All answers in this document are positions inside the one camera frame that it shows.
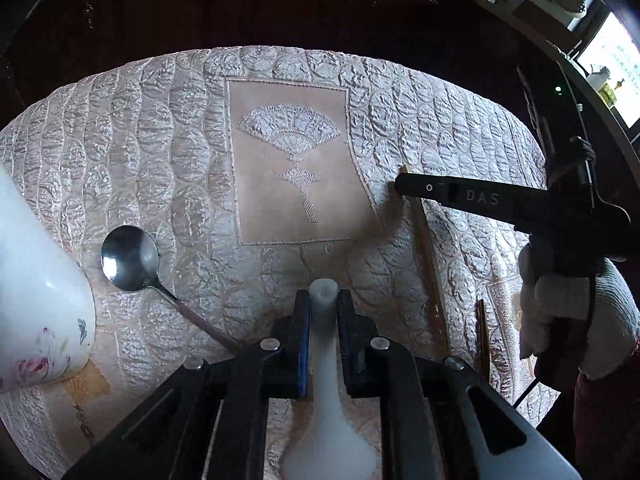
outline metal spoon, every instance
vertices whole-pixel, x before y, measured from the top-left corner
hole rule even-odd
[[[131,292],[154,288],[172,303],[180,314],[232,354],[237,355],[242,351],[242,345],[238,341],[196,314],[162,286],[158,278],[158,248],[151,236],[142,229],[132,225],[116,227],[102,243],[100,262],[102,272],[113,285]]]

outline spoon handle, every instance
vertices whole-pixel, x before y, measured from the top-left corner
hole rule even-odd
[[[242,352],[242,345],[231,336],[219,328],[213,326],[209,321],[202,316],[196,314],[191,310],[182,300],[176,298],[171,292],[169,292],[161,283],[156,283],[153,288],[164,296],[170,303],[174,305],[176,310],[180,314],[191,321],[199,329],[209,334],[213,339],[219,342],[224,348],[229,350],[233,355],[238,355]]]

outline hand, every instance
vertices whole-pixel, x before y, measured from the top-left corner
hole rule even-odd
[[[518,257],[522,277],[520,306],[520,358],[539,355],[549,345],[549,324],[554,317],[586,320],[589,279],[536,272],[527,244]],[[604,259],[596,276],[593,321],[580,371],[588,379],[601,379],[616,370],[635,349],[640,338],[640,312],[625,280],[611,261]]]

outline square fabric patch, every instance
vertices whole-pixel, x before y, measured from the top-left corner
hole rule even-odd
[[[230,80],[227,91],[241,244],[380,230],[352,157],[345,90]]]

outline floral porcelain vase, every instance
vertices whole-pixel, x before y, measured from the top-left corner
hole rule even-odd
[[[0,394],[72,377],[94,344],[94,297],[0,164]]]

